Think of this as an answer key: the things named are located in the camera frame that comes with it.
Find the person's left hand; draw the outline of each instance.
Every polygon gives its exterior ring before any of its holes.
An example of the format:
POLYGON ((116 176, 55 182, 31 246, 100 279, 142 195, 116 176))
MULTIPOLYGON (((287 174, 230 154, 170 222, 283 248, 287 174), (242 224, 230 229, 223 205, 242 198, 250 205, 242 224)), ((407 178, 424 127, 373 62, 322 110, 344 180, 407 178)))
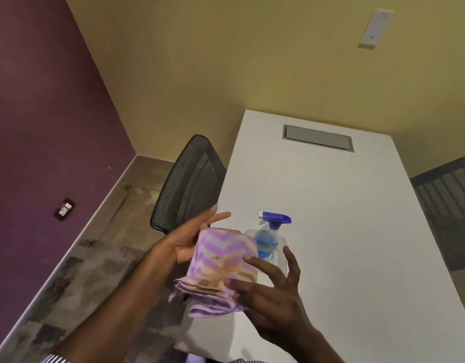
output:
POLYGON ((231 216, 229 211, 218 213, 217 205, 199 214, 195 218, 182 224, 177 229, 168 234, 163 243, 173 247, 177 263, 188 261, 192 258, 196 247, 197 237, 202 228, 211 226, 212 223, 227 219, 231 216))

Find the baseboard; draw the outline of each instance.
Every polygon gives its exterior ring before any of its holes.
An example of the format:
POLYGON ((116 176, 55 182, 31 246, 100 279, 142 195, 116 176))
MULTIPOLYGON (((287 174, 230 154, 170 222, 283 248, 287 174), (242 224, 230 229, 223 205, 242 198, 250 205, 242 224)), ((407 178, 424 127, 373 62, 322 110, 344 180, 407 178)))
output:
POLYGON ((162 158, 157 158, 157 157, 151 157, 151 156, 149 156, 149 155, 137 154, 136 156, 137 156, 137 157, 150 158, 150 159, 158 159, 158 160, 164 161, 164 162, 175 163, 175 161, 170 161, 170 160, 168 160, 168 159, 162 159, 162 158))
POLYGON ((74 240, 74 242, 72 243, 71 247, 69 248, 69 250, 67 250, 66 254, 63 256, 63 258, 61 259, 61 261, 58 263, 58 265, 54 268, 53 272, 51 273, 51 275, 49 275, 48 279, 45 281, 45 283, 42 285, 41 289, 37 292, 36 296, 32 299, 32 301, 29 303, 29 305, 27 306, 27 308, 25 309, 25 311, 23 312, 22 316, 17 320, 16 324, 14 325, 14 327, 12 327, 11 331, 7 334, 7 336, 5 337, 4 341, 0 344, 0 351, 4 348, 6 342, 10 339, 10 337, 12 336, 12 334, 14 333, 14 331, 17 329, 17 327, 19 326, 19 324, 23 321, 23 319, 25 318, 26 314, 29 312, 30 310, 30 307, 34 304, 34 302, 41 296, 42 292, 46 289, 47 285, 50 283, 50 281, 53 279, 54 275, 60 270, 63 262, 66 260, 69 252, 73 249, 74 245, 78 242, 79 238, 81 238, 81 236, 83 235, 84 231, 86 230, 86 228, 88 227, 88 225, 90 225, 91 221, 95 218, 96 214, 100 211, 101 207, 103 206, 103 204, 105 203, 105 201, 108 199, 109 195, 112 193, 112 191, 115 189, 116 186, 118 186, 118 184, 120 183, 121 179, 123 178, 123 176, 125 175, 126 171, 128 170, 128 168, 130 168, 130 166, 132 165, 132 163, 135 161, 135 159, 138 157, 138 155, 135 155, 135 157, 132 159, 132 161, 130 162, 130 164, 128 164, 128 166, 126 167, 126 169, 123 171, 123 173, 121 174, 120 178, 118 178, 118 181, 116 181, 116 183, 114 184, 114 186, 111 188, 110 192, 108 192, 108 195, 106 195, 106 197, 104 198, 104 200, 102 201, 101 205, 96 209, 96 211, 94 212, 93 216, 90 218, 90 220, 86 223, 86 225, 84 226, 83 230, 81 231, 81 233, 79 233, 78 237, 74 240))

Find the purple cloth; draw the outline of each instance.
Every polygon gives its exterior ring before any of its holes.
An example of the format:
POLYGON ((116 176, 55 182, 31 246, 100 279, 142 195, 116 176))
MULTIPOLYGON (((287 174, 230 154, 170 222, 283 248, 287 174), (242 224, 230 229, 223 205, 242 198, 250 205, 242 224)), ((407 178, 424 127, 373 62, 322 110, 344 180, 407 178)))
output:
POLYGON ((224 279, 255 282, 258 270, 243 261, 243 255, 258 255, 253 239, 239 232, 205 228, 190 262, 187 275, 175 281, 170 299, 182 295, 191 305, 190 317, 217 317, 244 311, 233 299, 224 279))

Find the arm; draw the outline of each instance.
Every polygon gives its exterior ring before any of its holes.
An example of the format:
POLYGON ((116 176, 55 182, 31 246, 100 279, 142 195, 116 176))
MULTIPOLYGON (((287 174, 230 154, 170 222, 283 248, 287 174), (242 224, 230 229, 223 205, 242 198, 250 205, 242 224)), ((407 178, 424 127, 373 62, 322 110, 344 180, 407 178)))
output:
POLYGON ((284 247, 290 272, 284 276, 275 265, 245 255, 244 261, 267 274, 274 287, 240 280, 225 280, 236 291, 233 298, 248 309, 244 312, 260 336, 287 351, 298 363, 344 363, 324 336, 308 320, 298 294, 300 268, 284 247))
POLYGON ((72 363, 122 362, 175 265, 192 257, 200 228, 230 216, 230 213, 215 214, 216 211, 214 205, 153 247, 126 281, 55 353, 72 363))

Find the purple wall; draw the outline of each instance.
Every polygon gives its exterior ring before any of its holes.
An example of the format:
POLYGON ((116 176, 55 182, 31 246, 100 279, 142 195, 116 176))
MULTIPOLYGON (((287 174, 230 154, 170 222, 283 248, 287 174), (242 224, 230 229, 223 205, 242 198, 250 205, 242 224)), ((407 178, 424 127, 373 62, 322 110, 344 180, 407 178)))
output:
POLYGON ((0 343, 134 155, 66 1, 0 0, 0 343))

